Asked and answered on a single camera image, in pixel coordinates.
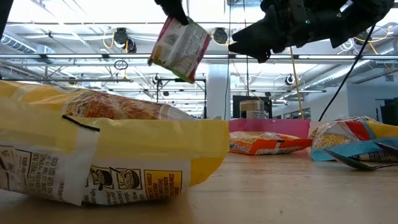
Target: small snack packet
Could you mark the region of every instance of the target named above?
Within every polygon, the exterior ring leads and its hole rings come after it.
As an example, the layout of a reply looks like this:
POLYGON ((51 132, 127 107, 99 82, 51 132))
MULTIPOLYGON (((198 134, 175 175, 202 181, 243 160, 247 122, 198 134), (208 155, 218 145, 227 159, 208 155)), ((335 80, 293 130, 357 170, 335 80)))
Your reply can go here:
POLYGON ((148 65, 155 63, 182 80, 194 83, 195 72, 210 42, 210 34, 188 18, 187 26, 168 17, 152 51, 148 65))

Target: plastic wrapper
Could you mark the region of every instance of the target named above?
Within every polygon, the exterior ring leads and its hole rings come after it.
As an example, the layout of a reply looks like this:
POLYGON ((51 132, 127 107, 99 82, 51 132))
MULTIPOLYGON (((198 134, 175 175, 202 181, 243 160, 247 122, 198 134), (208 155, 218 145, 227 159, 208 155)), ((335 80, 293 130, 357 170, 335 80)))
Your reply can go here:
POLYGON ((183 26, 178 20, 167 18, 148 64, 160 65, 182 80, 194 83, 195 72, 211 37, 204 28, 188 20, 189 24, 183 26))
POLYGON ((0 82, 0 189, 75 205, 160 200, 228 152, 226 121, 159 120, 163 105, 92 92, 0 82))
POLYGON ((365 116, 331 121, 312 134, 311 157, 316 161, 333 158, 322 149, 361 161, 398 161, 375 142, 398 146, 398 127, 379 123, 365 116))
POLYGON ((246 155, 288 154, 311 146, 312 140, 271 132, 236 131, 229 151, 246 155))

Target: orange snack bag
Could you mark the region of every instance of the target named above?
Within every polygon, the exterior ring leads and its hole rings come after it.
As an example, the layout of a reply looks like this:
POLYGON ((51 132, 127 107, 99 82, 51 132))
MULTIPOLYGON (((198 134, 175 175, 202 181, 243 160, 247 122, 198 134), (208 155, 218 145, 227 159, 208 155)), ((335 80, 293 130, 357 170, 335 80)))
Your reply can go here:
POLYGON ((246 155, 288 154, 312 143, 311 139, 272 132, 236 131, 230 136, 229 151, 246 155))

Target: white pillar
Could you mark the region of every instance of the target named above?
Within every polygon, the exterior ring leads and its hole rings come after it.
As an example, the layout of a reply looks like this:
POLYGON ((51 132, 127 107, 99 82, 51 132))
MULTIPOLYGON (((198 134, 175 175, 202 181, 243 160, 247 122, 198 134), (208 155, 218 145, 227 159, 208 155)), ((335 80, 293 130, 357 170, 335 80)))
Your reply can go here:
POLYGON ((231 119, 231 85, 228 65, 209 65, 207 76, 207 117, 231 119))

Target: wooden table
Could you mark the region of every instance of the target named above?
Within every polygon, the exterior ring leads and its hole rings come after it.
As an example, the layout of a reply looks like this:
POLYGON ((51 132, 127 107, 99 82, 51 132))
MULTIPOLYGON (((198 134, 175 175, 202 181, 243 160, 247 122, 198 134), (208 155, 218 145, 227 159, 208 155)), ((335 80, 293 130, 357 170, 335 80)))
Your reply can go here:
POLYGON ((358 172, 295 156, 228 154, 167 202, 76 207, 0 190, 1 223, 398 223, 398 169, 358 172))

